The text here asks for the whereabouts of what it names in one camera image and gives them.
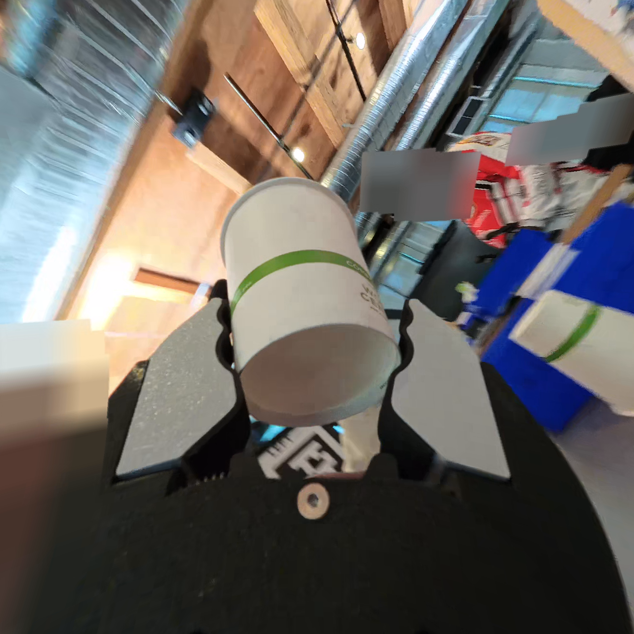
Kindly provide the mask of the blue plastic bin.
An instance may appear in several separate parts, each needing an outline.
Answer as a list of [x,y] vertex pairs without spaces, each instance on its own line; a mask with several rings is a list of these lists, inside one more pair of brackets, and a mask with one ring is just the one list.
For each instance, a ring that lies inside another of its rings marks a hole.
[[617,202],[574,241],[554,242],[522,229],[484,277],[466,293],[458,322],[475,343],[486,327],[501,329],[481,358],[494,366],[544,428],[562,431],[592,396],[510,339],[527,310],[549,290],[633,314],[633,207]]

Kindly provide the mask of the red and white bag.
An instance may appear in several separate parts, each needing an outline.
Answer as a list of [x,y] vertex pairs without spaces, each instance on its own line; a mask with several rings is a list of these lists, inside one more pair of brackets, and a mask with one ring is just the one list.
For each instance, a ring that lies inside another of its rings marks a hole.
[[522,228],[552,233],[574,222],[609,176],[582,162],[506,165],[511,133],[481,131],[446,148],[479,152],[471,215],[465,224],[481,241],[504,249]]

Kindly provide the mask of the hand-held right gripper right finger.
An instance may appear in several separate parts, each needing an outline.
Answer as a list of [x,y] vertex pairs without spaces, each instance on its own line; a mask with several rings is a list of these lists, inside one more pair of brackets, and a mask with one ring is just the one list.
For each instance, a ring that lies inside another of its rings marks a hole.
[[462,472],[509,482],[480,361],[464,336],[416,299],[406,301],[399,333],[401,363],[378,417],[381,454],[404,480],[435,485]]

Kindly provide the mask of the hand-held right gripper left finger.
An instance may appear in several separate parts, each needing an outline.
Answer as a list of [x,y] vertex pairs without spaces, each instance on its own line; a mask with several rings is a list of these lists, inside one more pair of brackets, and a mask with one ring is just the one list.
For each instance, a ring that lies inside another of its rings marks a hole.
[[250,437],[234,363],[228,284],[174,330],[145,365],[114,470],[115,482],[161,472],[186,483],[225,479]]

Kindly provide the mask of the black ceiling speaker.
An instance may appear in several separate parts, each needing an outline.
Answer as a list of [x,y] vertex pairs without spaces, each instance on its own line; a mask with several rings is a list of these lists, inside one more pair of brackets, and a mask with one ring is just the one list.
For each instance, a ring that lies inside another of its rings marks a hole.
[[172,136],[187,149],[194,148],[202,140],[216,110],[214,102],[202,90],[193,88],[183,107],[183,113],[174,125]]

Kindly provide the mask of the silver ventilation duct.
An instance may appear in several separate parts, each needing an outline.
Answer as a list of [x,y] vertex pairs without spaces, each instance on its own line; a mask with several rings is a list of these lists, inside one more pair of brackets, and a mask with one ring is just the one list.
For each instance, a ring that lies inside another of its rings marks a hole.
[[391,55],[391,82],[405,78],[399,114],[382,150],[434,146],[462,101],[483,90],[534,1],[421,1]]
[[421,1],[321,184],[348,203],[361,179],[362,156],[379,151],[430,72],[468,1]]

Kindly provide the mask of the black ceiling track rail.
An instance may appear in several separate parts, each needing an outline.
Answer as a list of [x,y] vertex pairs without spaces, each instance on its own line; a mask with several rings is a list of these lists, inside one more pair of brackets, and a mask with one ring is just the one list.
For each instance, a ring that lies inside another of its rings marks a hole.
[[237,84],[234,78],[229,73],[224,73],[224,80],[229,85],[229,87],[233,90],[235,95],[241,100],[241,102],[248,108],[250,113],[255,116],[257,121],[264,127],[267,133],[274,139],[277,147],[284,152],[287,158],[300,170],[304,177],[313,181],[312,175],[310,175],[309,171],[304,166],[304,163],[299,164],[292,160],[290,156],[290,150],[292,147],[288,146],[280,133],[278,133],[272,124],[265,118],[265,116],[261,113],[258,107],[252,102],[252,100],[247,96],[247,94],[242,90],[242,88]]

